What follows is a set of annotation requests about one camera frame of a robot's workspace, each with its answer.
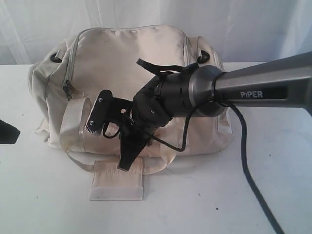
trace black power cord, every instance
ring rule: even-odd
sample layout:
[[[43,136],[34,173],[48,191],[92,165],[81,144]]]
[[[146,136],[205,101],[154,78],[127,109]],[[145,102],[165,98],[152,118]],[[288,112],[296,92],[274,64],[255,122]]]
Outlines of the black power cord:
[[[138,127],[137,125],[135,125],[135,123],[133,122],[134,126],[136,126],[137,128],[139,128],[143,133],[145,133],[146,135],[150,136],[152,139],[168,146],[169,148],[176,150],[178,152],[182,152],[185,150],[186,147],[186,138],[187,138],[187,130],[188,130],[188,126],[189,126],[189,122],[190,119],[192,117],[192,115],[194,114],[194,112],[202,105],[211,102],[211,101],[216,101],[216,100],[206,100],[205,102],[197,105],[194,107],[194,109],[192,109],[190,111],[190,113],[187,115],[186,119],[185,119],[185,123],[184,123],[184,129],[183,129],[183,142],[182,142],[182,147],[178,148],[176,146],[173,146],[171,144],[169,144],[168,142],[159,139],[158,137],[149,134],[148,132],[144,131],[143,129],[141,129],[140,127]],[[247,125],[246,125],[246,121],[243,117],[243,115],[241,114],[241,112],[238,110],[238,108],[232,104],[230,101],[227,101],[225,99],[219,99],[217,100],[217,102],[221,105],[226,105],[228,107],[230,107],[235,114],[237,115],[237,117],[240,120],[241,126],[242,126],[242,138],[241,138],[241,161],[242,161],[242,167],[243,167],[243,172],[245,175],[245,178],[250,186],[250,188],[253,191],[253,194],[255,195],[255,197],[257,198],[264,214],[266,215],[269,223],[271,224],[271,226],[273,227],[274,231],[276,232],[276,234],[285,234],[283,229],[281,228],[281,226],[279,225],[278,221],[276,220],[275,216],[273,215],[272,211],[270,210],[267,202],[265,201],[263,195],[261,194],[260,190],[258,189],[257,185],[254,182],[254,179],[252,177],[252,175],[250,174],[249,168],[248,168],[248,163],[247,163],[247,153],[246,153],[246,143],[247,143]]]

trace white curtain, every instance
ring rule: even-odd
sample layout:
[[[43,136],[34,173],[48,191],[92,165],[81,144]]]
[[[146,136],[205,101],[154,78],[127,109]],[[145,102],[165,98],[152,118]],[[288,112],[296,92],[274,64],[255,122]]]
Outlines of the white curtain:
[[[168,24],[202,35],[223,61],[312,50],[312,0],[0,0],[0,64],[30,64],[90,27]]]

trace beige bag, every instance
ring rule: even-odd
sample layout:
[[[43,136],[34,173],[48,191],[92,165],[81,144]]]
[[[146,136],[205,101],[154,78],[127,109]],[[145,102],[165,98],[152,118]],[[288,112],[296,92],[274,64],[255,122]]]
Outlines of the beige bag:
[[[132,100],[154,75],[136,64],[138,58],[157,65],[186,66],[204,50],[211,58],[202,65],[223,69],[215,51],[202,37],[188,38],[182,31],[165,25],[132,29],[91,28],[66,39],[29,74],[29,89],[38,103],[44,121],[37,133],[52,148],[119,155],[119,139],[105,139],[84,130],[90,107],[103,89],[117,98]],[[174,118],[156,136],[177,146],[182,144],[184,119]],[[116,132],[111,126],[109,133]],[[187,148],[181,154],[194,155],[220,151],[233,139],[227,112],[214,118],[192,118]],[[153,141],[140,156],[156,157],[153,164],[144,160],[144,174],[164,169],[176,152]],[[93,171],[71,157],[81,168]]]

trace bag handle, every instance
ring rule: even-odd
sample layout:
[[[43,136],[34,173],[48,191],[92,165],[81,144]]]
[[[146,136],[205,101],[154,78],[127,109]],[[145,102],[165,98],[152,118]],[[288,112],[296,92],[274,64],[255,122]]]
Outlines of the bag handle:
[[[59,133],[59,142],[66,155],[81,169],[87,172],[94,172],[94,165],[89,165],[78,161],[69,155],[69,152],[75,147],[79,151],[85,151],[83,146],[83,132],[85,116],[88,116],[91,110],[91,102],[87,97],[73,98],[67,106],[63,116],[62,125]],[[176,157],[176,152],[165,145],[160,145],[161,158],[153,166],[144,166],[143,175],[150,175],[162,171]]]

